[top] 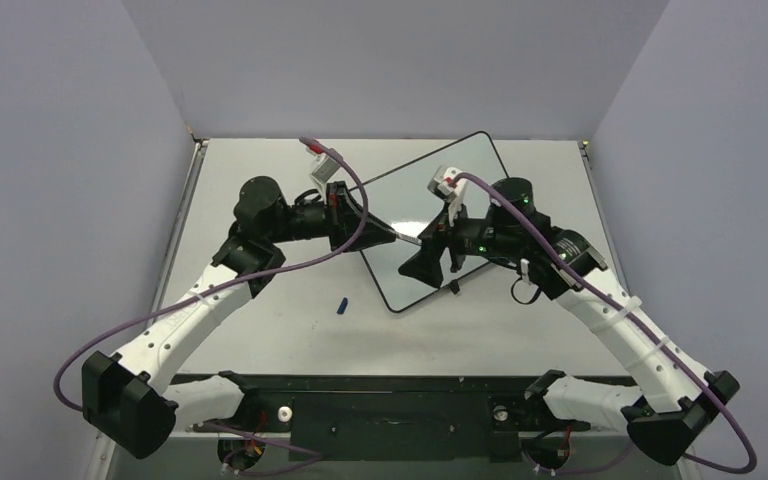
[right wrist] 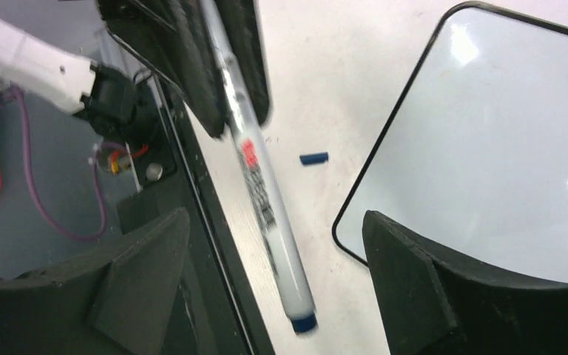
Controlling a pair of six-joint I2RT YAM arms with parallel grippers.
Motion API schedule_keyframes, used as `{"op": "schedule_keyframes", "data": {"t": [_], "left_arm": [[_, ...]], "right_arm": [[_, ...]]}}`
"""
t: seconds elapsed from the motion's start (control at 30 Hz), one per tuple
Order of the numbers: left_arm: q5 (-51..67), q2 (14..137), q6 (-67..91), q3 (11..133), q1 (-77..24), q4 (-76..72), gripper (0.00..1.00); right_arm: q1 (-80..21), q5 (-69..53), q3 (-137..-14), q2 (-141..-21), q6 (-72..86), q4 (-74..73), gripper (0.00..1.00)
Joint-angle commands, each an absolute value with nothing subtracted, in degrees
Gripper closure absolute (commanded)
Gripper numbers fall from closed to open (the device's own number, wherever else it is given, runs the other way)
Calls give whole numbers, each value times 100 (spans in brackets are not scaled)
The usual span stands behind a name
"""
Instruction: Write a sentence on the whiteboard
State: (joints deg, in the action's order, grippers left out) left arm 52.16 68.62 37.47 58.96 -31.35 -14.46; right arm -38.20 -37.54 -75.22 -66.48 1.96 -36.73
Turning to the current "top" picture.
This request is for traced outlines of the white marker pen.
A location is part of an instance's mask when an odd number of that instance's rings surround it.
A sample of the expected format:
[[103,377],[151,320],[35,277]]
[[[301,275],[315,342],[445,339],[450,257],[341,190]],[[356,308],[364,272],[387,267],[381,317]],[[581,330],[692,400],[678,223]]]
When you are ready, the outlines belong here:
[[400,240],[400,241],[403,241],[403,242],[407,242],[409,244],[416,245],[416,246],[421,246],[422,245],[422,241],[419,238],[417,238],[417,237],[413,237],[413,236],[410,236],[410,235],[407,235],[407,234],[404,234],[404,233],[401,233],[401,232],[398,232],[398,231],[394,231],[393,235],[394,235],[394,237],[397,240]]

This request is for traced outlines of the white whiteboard black frame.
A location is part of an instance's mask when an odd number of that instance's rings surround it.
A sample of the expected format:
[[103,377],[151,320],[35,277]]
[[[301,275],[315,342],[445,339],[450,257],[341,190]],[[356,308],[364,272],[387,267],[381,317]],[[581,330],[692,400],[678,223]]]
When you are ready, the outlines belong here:
[[[502,143],[486,132],[460,140],[362,140],[357,148],[347,149],[347,159],[364,180],[370,212],[398,233],[415,237],[443,207],[443,202],[427,190],[436,170],[441,166],[460,168],[491,184],[508,176],[501,147]],[[439,298],[476,298],[480,292],[487,295],[485,302],[515,303],[510,295],[514,279],[480,259],[467,259],[463,269],[453,274],[449,255],[444,254],[444,284],[440,289],[398,274],[397,267],[418,250],[418,246],[398,239],[361,252],[389,313],[402,315]]]

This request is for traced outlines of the blue marker cap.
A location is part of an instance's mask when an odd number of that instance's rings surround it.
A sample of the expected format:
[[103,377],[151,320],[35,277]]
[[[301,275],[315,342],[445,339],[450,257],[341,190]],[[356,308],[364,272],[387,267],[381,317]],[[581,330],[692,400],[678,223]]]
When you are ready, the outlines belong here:
[[338,315],[343,315],[345,313],[345,310],[346,310],[347,306],[348,306],[348,299],[346,297],[344,297],[340,301],[340,304],[337,307],[336,313]]

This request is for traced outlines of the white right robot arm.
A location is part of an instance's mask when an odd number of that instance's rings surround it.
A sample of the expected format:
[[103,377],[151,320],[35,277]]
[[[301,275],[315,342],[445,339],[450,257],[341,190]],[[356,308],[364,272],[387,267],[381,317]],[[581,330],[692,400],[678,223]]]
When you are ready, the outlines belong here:
[[481,218],[471,217],[462,201],[470,181],[467,174],[446,173],[429,183],[444,205],[399,273],[438,287],[444,253],[454,268],[471,256],[513,266],[575,316],[633,379],[632,386],[623,387],[551,370],[526,389],[526,418],[538,427],[557,420],[623,432],[663,465],[685,458],[738,392],[735,377],[708,369],[660,330],[584,236],[554,225],[537,209],[528,180],[511,177],[492,184]]

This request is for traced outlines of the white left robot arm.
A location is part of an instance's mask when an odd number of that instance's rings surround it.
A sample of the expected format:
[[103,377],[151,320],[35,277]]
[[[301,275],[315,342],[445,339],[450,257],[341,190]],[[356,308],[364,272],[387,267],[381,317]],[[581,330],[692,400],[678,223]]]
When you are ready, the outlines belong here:
[[317,200],[290,205],[276,180],[258,176],[241,187],[233,214],[227,239],[178,303],[113,354],[96,351],[81,367],[84,419],[136,459],[188,424],[222,419],[245,430],[255,423],[258,402],[231,375],[190,386],[172,380],[225,319],[271,282],[286,260],[280,244],[326,238],[332,251],[351,252],[397,238],[342,181],[326,184]]

